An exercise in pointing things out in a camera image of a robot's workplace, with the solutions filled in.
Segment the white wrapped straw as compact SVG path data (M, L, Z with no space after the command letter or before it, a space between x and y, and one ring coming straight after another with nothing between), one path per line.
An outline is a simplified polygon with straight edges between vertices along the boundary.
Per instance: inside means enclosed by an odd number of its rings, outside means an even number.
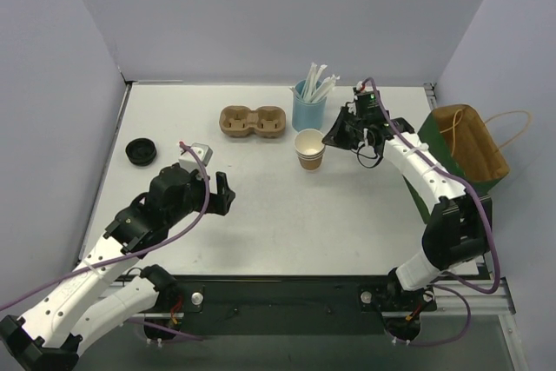
M317 71L317 64L316 63L311 63L310 70L308 72L308 76L307 76L307 79L305 81L303 91L302 91L302 98L303 98L304 101L308 100L308 96L310 95L310 92L312 90L313 77L314 77L316 71Z
M318 90L317 84L320 82L321 75L326 68L327 68L326 64L321 65L313 76L313 80L312 80L312 83L311 83L309 91L308 91L308 101L310 103L313 101L313 97L315 95L315 92Z
M311 102L318 103L324 100L328 96L328 94L335 88L335 85L339 80L340 77L336 75L325 78L312 95Z

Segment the black lid stack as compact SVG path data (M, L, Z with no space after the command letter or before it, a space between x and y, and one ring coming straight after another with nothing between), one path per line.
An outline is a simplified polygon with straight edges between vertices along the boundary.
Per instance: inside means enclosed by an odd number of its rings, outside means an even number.
M137 167L149 166L157 157L155 143L148 138L136 138L125 148L129 162Z

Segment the aluminium table rail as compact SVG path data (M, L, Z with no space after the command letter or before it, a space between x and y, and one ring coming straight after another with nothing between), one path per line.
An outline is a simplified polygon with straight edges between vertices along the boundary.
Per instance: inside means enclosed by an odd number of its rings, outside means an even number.
M94 201L93 201L93 205L92 205L91 210L89 212L89 215L87 217L85 230L84 230L82 240L81 240L81 246L79 247L79 251L77 252L75 262L73 263L73 267L76 267L81 262L81 260L83 258L83 255L85 254L85 249L86 249L86 245L87 245L87 242L88 242L88 239L89 239L89 234L90 234L90 231L91 231L91 228L92 228L92 223L93 223L93 220L94 220L94 217L95 217L95 213L96 213L96 210L97 210L98 203L100 201L101 193L102 193L102 190L103 190L103 185L105 183L105 179L106 179L106 176L108 174L109 165L110 165L113 153L114 153L114 149L116 147L117 138L119 136L119 132L120 132L121 125L122 125L122 120L123 120L125 110L127 108L128 102L129 102L129 96L130 96L130 93L131 93L131 90L132 90L133 82L126 82L125 86L126 86L126 89L124 91L123 98L122 98L122 101L121 101L121 104L120 104L120 108L118 110L115 129L114 129L112 137L110 138L108 154L107 154L106 159L105 159L104 164L103 164L101 177L100 177L99 183L96 187L96 192L95 192L95 198L94 198Z

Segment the blue straw holder cup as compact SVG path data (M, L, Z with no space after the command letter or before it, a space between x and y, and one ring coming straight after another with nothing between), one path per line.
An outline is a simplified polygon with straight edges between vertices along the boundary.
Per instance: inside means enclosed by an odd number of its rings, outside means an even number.
M294 86L291 124L296 131L321 129L324 121L327 98L316 103L305 102L300 96L305 82L299 81Z

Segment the brown cardboard cup carrier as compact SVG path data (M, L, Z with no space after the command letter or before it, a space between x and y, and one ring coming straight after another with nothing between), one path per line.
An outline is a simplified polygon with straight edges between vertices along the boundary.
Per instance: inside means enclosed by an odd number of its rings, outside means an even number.
M219 127L226 136L243 138L256 135L262 138L278 138L286 130L286 113L277 106L225 107L219 117Z

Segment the brown paper cup stack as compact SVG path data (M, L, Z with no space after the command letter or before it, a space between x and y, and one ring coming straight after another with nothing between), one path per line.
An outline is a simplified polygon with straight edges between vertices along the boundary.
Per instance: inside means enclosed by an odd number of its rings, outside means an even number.
M323 138L324 135L317 129L304 129L297 134L295 152L303 169L314 171L321 166L326 150Z

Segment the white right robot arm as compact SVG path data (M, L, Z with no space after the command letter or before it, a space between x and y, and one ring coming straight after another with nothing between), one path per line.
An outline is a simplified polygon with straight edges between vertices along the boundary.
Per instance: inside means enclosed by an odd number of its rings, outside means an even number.
M379 92L355 88L353 100L341 107L322 142L355 153L370 148L376 164L387 161L400 171L429 214L420 249L394 269L394 280L385 287L391 306L406 307L414 301L416 290L486 253L493 259L493 285L475 286L474 290L491 294L498 288L500 262L494 246L490 199L450 174L405 119L390 118Z

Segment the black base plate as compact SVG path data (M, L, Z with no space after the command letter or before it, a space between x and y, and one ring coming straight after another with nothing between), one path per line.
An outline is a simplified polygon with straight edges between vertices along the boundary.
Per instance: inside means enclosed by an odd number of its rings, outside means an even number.
M180 275L177 293L146 313L148 338L237 335L352 336L401 332L436 310L431 288L406 292L384 275Z

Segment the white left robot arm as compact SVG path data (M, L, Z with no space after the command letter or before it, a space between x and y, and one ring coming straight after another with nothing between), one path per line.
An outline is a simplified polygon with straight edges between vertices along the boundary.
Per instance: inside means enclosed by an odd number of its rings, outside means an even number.
M177 279L151 265L107 298L104 291L168 238L192 212L226 215L235 192L225 173L215 174L209 193L204 170L175 163L160 171L149 190L119 211L73 275L35 307L1 321L1 341L25 370L71 370L95 341L131 316L182 306L187 297Z

